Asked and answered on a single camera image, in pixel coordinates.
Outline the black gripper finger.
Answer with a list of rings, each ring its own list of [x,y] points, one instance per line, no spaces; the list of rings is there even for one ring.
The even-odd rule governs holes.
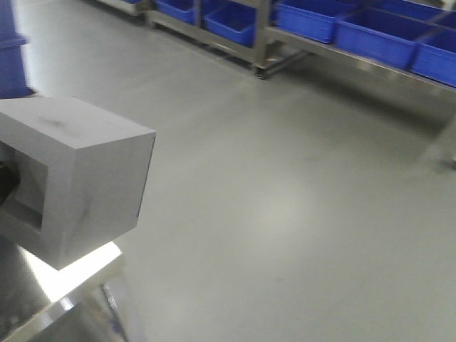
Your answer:
[[[0,167],[0,204],[18,187],[20,177],[4,162]]]

